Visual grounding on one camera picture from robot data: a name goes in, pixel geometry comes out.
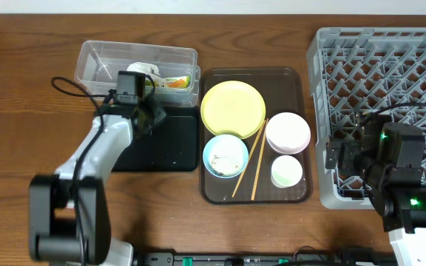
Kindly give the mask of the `white paper napkin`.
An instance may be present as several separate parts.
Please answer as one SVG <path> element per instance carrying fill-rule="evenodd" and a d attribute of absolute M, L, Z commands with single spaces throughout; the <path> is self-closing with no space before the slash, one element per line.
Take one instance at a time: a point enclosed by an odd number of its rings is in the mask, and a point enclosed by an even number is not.
<path fill-rule="evenodd" d="M 128 72 L 139 72 L 149 75 L 151 78 L 161 78 L 158 66 L 155 64 L 135 62 L 130 64 L 127 69 Z"/>

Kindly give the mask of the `yellow green snack wrapper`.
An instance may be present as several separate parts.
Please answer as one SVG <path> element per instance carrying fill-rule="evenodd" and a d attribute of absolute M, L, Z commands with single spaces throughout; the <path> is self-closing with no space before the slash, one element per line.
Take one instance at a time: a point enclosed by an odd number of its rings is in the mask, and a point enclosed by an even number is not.
<path fill-rule="evenodd" d="M 152 84 L 155 87 L 166 87 L 173 89 L 185 89 L 190 86 L 191 77 L 190 76 L 181 76 L 181 77 L 168 77 L 168 78 L 160 78 L 160 77 L 149 77 L 146 76 L 146 84 L 151 86 Z"/>

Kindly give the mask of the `small white green cup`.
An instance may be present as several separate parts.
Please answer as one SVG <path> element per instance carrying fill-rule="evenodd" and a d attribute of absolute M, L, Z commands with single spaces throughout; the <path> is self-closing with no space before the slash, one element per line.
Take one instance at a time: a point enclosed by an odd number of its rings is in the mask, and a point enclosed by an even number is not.
<path fill-rule="evenodd" d="M 301 163 L 291 155 L 279 156 L 271 165 L 271 181 L 278 188 L 297 185 L 302 176 Z"/>

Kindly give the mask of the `pink bowl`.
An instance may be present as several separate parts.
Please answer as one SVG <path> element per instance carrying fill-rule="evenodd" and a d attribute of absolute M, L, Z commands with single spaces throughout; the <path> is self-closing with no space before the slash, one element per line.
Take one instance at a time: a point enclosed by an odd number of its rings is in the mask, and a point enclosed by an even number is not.
<path fill-rule="evenodd" d="M 311 130 L 301 116 L 282 112 L 269 120 L 266 139 L 270 147 L 280 154 L 298 154 L 310 143 Z"/>

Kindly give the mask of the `light blue bowl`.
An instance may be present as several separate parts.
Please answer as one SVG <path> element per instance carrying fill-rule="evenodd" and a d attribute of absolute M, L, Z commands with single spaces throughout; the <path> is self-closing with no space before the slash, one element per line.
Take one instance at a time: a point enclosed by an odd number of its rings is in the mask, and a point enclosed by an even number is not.
<path fill-rule="evenodd" d="M 206 170 L 214 177 L 230 179 L 245 170 L 249 150 L 240 138 L 221 134 L 206 143 L 202 159 Z"/>

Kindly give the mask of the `pile of rice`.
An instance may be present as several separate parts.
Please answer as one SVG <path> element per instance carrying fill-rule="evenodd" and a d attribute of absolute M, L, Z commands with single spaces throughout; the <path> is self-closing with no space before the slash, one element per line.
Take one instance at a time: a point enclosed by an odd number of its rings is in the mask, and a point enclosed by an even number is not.
<path fill-rule="evenodd" d="M 241 170 L 243 161 L 241 157 L 214 155 L 210 165 L 218 176 L 230 177 L 236 175 Z"/>

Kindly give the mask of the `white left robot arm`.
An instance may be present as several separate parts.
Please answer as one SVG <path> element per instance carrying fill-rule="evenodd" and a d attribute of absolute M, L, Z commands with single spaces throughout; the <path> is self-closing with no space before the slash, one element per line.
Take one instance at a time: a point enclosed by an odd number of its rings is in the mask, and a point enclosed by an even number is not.
<path fill-rule="evenodd" d="M 53 174 L 29 185 L 29 255 L 57 265 L 132 265 L 131 244 L 112 237 L 105 183 L 123 151 L 166 117 L 153 96 L 115 97 L 96 108 L 89 133 Z"/>

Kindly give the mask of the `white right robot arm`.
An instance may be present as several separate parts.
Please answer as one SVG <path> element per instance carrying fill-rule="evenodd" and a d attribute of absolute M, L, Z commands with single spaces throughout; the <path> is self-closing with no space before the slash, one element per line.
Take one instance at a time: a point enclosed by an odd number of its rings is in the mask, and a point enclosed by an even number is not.
<path fill-rule="evenodd" d="M 362 122 L 359 140 L 331 139 L 325 167 L 359 176 L 381 216 L 398 265 L 426 265 L 426 186 L 422 130 L 376 115 Z"/>

